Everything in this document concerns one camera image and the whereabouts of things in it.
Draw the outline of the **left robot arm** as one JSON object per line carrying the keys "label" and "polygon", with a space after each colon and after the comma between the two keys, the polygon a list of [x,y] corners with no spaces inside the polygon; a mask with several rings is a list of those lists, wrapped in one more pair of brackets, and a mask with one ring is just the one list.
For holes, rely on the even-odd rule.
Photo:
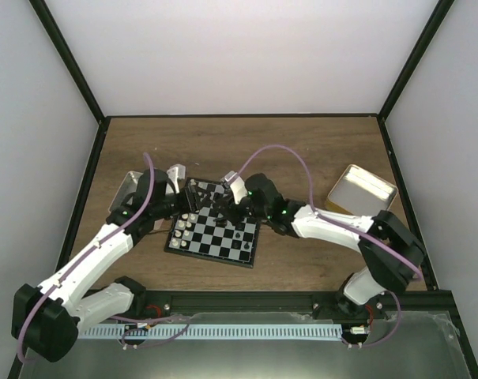
{"label": "left robot arm", "polygon": [[129,172],[92,241],[38,286],[25,284],[17,290],[11,334],[19,354],[27,347],[57,362],[89,328],[117,314],[137,319],[146,312],[145,289],[129,278],[94,295],[87,292],[113,263],[153,231],[157,221],[198,209],[196,189],[179,187],[185,176],[181,164],[167,171]]}

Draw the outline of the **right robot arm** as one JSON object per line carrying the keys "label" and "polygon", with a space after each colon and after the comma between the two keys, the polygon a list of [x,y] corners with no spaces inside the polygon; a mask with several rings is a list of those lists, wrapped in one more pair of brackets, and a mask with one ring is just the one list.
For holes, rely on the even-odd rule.
{"label": "right robot arm", "polygon": [[242,180],[231,171],[222,180],[224,193],[214,204],[233,225],[250,217],[279,235],[312,238],[359,253],[365,267],[352,273],[336,294],[337,311],[354,318],[377,295],[402,294],[420,272],[426,250],[420,240],[392,213],[350,216],[324,211],[303,201],[284,198],[263,173]]}

